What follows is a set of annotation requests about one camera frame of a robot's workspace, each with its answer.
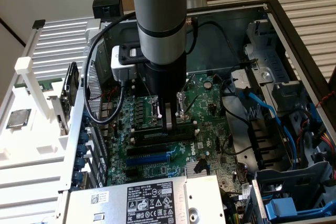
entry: motherboard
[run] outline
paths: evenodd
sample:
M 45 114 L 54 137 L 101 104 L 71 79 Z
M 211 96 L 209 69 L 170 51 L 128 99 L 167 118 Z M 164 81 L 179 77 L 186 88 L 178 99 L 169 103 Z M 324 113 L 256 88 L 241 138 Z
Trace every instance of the motherboard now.
M 202 159 L 207 163 L 202 173 L 217 175 L 225 191 L 240 190 L 235 157 L 222 153 L 230 130 L 219 109 L 220 83 L 206 74 L 188 77 L 184 91 L 177 94 L 178 130 L 173 135 L 162 133 L 157 97 L 137 97 L 132 89 L 118 118 L 102 127 L 109 150 L 108 186 L 189 176 Z M 104 96 L 102 117 L 112 113 L 117 100 Z

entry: red wire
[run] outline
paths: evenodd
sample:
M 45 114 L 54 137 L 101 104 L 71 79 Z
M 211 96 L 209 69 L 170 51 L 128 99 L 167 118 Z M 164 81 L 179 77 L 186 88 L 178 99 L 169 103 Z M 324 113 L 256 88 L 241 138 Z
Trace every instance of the red wire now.
M 110 94 L 110 95 L 112 95 L 114 92 L 116 92 L 116 90 L 117 90 L 117 86 L 115 86 L 114 87 L 114 89 L 112 90 L 112 91 L 107 91 L 107 92 L 105 92 L 105 93 L 103 93 L 103 94 L 101 94 L 101 95 L 99 95 L 99 96 L 97 96 L 97 97 L 94 97 L 94 98 L 90 98 L 89 100 L 90 101 L 92 101 L 92 100 L 95 100 L 95 99 L 98 99 L 98 98 L 101 98 L 101 97 L 104 97 L 105 95 L 107 95 L 107 94 Z
M 322 100 L 319 101 L 318 104 L 315 105 L 315 108 L 317 108 L 319 105 L 321 105 L 322 102 L 324 102 L 325 100 L 331 98 L 333 95 L 336 95 L 335 91 L 331 91 L 329 94 L 327 94 L 325 97 L 323 97 Z
M 332 155 L 335 157 L 335 148 L 334 148 L 334 146 L 331 144 L 331 142 L 330 142 L 326 137 L 324 137 L 324 136 L 321 136 L 321 139 L 322 139 L 326 144 L 328 144 L 328 146 L 329 146 L 330 149 L 331 149 L 331 153 L 332 153 Z M 333 164 L 332 169 L 333 169 L 333 178 L 336 179 L 335 164 Z
M 305 121 L 302 123 L 301 129 L 300 129 L 300 132 L 299 132 L 299 137 L 298 137 L 298 139 L 296 140 L 297 151 L 299 150 L 299 144 L 300 144 L 301 134 L 302 134 L 302 131 L 303 131 L 303 126 L 304 126 L 307 122 L 308 122 L 308 119 L 305 120 Z

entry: yellow wire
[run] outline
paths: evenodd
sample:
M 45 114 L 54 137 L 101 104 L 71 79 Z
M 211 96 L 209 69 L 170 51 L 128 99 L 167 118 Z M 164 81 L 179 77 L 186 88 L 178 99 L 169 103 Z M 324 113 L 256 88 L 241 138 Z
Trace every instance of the yellow wire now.
M 326 132 L 324 132 L 324 136 L 330 141 L 330 138 L 329 138 L 329 136 L 327 135 Z
M 236 223 L 239 224 L 238 214 L 235 214 Z

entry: motherboard chip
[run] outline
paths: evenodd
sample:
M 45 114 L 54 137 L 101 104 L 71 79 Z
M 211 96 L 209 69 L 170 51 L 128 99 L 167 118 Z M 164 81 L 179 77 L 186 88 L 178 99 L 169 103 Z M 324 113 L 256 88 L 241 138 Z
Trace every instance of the motherboard chip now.
M 202 142 L 198 142 L 197 143 L 197 148 L 198 149 L 203 149 L 203 143 Z

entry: white wall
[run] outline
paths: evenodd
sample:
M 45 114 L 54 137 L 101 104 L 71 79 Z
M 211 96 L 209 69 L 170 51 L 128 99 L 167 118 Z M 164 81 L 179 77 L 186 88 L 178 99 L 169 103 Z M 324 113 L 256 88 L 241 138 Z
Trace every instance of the white wall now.
M 37 19 L 60 20 L 93 16 L 93 0 L 0 0 L 0 17 L 27 42 Z M 23 47 L 0 27 L 0 90 L 6 91 Z M 0 93 L 0 104 L 3 99 Z

